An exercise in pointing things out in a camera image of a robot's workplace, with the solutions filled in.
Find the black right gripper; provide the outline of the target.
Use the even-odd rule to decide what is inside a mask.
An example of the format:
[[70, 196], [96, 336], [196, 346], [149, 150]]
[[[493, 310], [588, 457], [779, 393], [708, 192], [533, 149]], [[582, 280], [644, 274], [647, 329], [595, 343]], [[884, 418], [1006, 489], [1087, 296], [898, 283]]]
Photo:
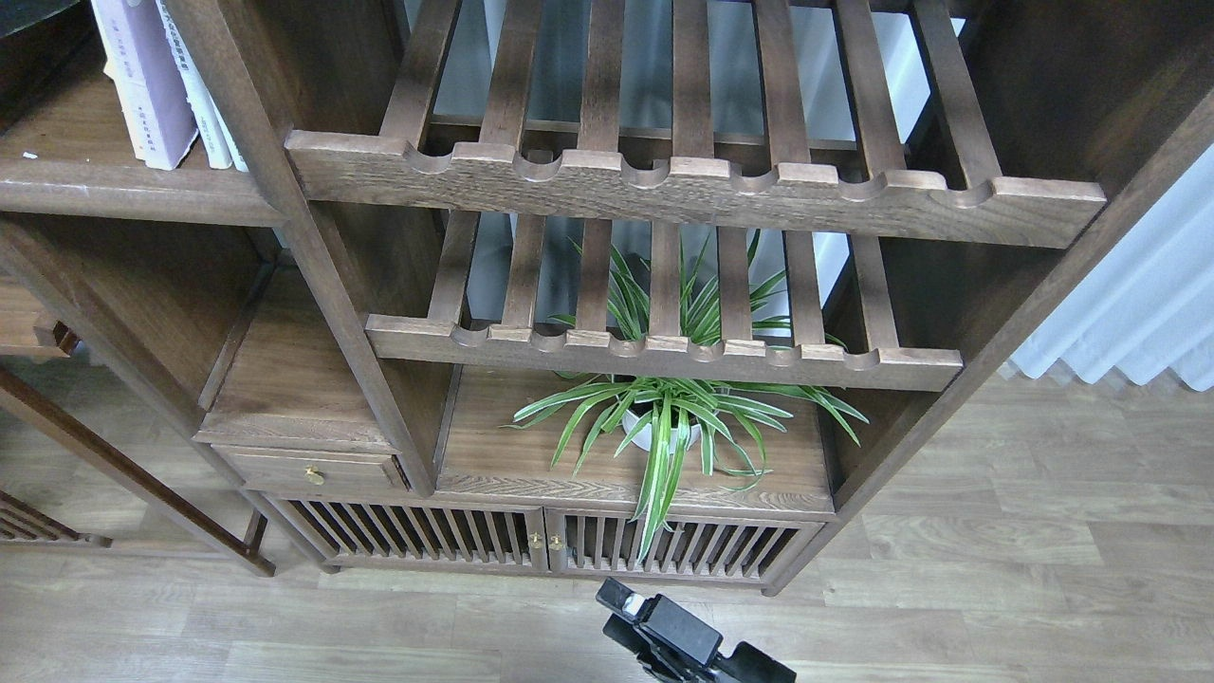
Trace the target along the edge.
[[709, 682], [798, 681], [798, 672], [749, 641], [721, 655], [724, 636], [664, 594], [645, 598], [608, 577], [596, 601], [612, 611], [603, 634], [632, 653], [656, 681], [683, 682], [681, 670], [708, 670]]

